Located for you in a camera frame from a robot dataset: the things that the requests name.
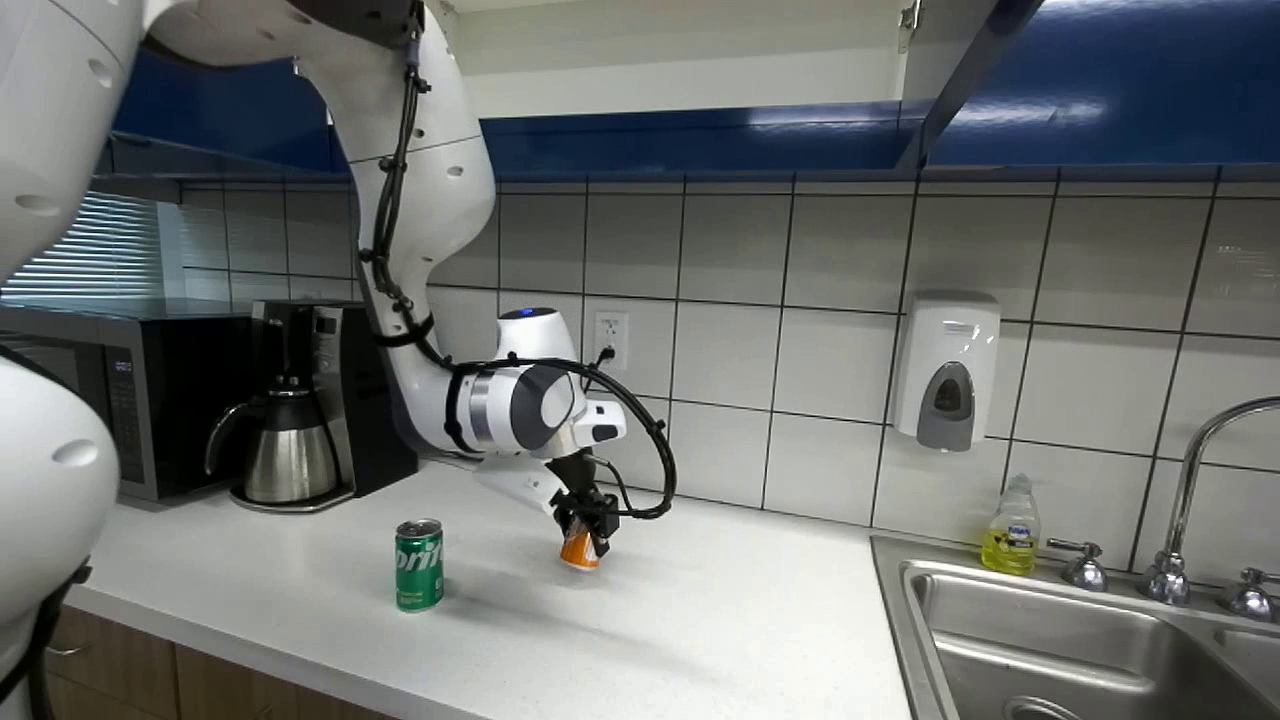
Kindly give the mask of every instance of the soap dispenser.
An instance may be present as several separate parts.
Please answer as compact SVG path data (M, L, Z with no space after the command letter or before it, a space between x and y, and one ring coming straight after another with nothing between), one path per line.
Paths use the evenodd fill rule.
M893 424L923 447L966 452L988 436L1001 310L991 298L918 298L896 364Z

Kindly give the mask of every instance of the white countertop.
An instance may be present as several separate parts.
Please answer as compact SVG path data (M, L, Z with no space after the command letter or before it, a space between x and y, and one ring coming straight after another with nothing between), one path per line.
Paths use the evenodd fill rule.
M449 595L400 614L393 538L444 522ZM326 516L115 510L72 607L393 715L907 715L866 531L677 502L602 571L433 466Z

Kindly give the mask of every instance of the black cable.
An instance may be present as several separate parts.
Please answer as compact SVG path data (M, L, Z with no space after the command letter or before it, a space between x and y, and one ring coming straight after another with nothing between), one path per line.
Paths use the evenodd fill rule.
M650 410L611 378L605 378L593 364L577 364L577 360L491 360L491 364L452 364L449 357L435 352L435 345L430 341L430 331L420 331L420 326L411 319L411 300L403 298L403 287L393 281L387 257L393 257L393 242L396 242L396 225L400 225L400 195L403 195L403 173L407 173L407 145L415 134L415 96L433 94L430 80L415 67L415 53L420 53L420 34L424 34L424 4L415 4L411 23L407 23L407 44L403 44L403 106L400 106L400 134L396 134L396 153L384 162L384 189L377 201L377 220L373 220L373 248L361 252L361 261L373 273L377 292L384 292L396 310L396 316L403 319L403 336L444 372L452 372L452 387L460 387L464 378L474 372L497 372L497 370L561 370L585 381L585 387L602 385L605 393L611 393L650 431L662 466L666 466L666 502L656 510L628 510L628 514L611 514L611 516L634 516L634 522L656 522L671 510L677 497L677 457L669 436L662 431L662 424L650 417Z
M593 461L593 466L607 470L618 491L626 497L626 510L638 514L626 472L618 466L607 466L607 461Z

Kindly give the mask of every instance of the window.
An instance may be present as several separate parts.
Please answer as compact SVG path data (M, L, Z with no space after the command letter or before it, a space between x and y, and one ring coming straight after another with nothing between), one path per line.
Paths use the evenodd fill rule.
M15 303L160 298L158 204L105 193L88 193L68 238L0 283L0 300Z

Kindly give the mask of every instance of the white tile wall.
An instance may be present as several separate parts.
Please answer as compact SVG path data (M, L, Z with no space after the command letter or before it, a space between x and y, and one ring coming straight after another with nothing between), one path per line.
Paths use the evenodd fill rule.
M590 201L590 292L677 298L684 195Z
M677 398L768 410L776 370L776 310L682 303Z
M326 193L347 195L191 189L185 207L160 213L163 283L241 310L347 287L338 265L344 220ZM1280 393L1280 186L1228 173L1214 193L1203 176L1055 186L944 173L912 193L907 181L520 186L501 193L491 230L435 273L433 303L470 357L491 352L497 310L557 303L585 352L598 310L628 311L638 370L611 372L671 417L691 497L974 542L1003 470L1026 470L1043 483L1049 531L1116 545L1107 564L1123 564L1146 470L1182 457L1217 410ZM882 457L900 287L1001 300L988 431L1001 442L940 457L889 431ZM1217 466L1267 472L1210 470L1191 578L1197 564L1228 578L1280 564L1247 538L1267 528L1280 491L1272 436L1280 422L1258 417L1214 447ZM656 483L642 430L602 452ZM1169 483L1160 466L1149 538L1164 526Z
M988 417L988 436L1011 436L1011 417L1020 400L1027 357L1027 326L1001 326L1001 357L997 357L997 398Z
M882 422L893 328L893 316L784 311L776 410L842 422Z
M433 287L435 345L452 360L497 357L497 292L485 287Z
M798 195L789 303L896 311L907 225L907 195Z
M1164 550L1177 475L1182 466L1160 461L1135 568L1152 568ZM1244 568L1278 571L1278 510L1278 472L1203 470L1185 538L1190 578L1236 586Z
M1182 328L1210 201L1061 201L1039 319Z
M288 189L288 273L355 275L355 195L338 189Z
M689 497L762 510L768 412L677 406L671 436Z
M569 326L572 348L585 357L585 300L554 292L501 292L501 311L518 310L557 310Z
M1015 436L1152 452L1177 336L1035 328Z
M602 311L621 311L634 328L628 364L611 360L611 364L605 364L605 372L642 398L669 398L671 393L677 303L590 298L590 316L585 316L585 345L590 345L585 357L590 360L598 360L605 348L598 341Z
M1149 491L1149 457L1011 445L1008 475L1027 475L1043 542L1101 545L1107 568L1123 568Z
M889 431L878 528L978 545L1001 503L1008 442L974 452L933 452Z
M1280 398L1280 341L1190 336L1160 457L1185 457L1197 430L1253 398ZM1214 445L1214 466L1280 470L1280 412L1228 424Z
M682 298L782 303L789 195L689 195Z
M870 526L882 430L776 417L765 510Z
M1191 331L1280 336L1280 201L1221 201L1214 213Z
M497 287L497 215L470 248L460 248L435 267L433 283Z
M923 195L912 242L912 292L988 292L1027 319L1049 232L1049 201Z
M585 195L508 195L501 204L501 283L520 292L585 287Z

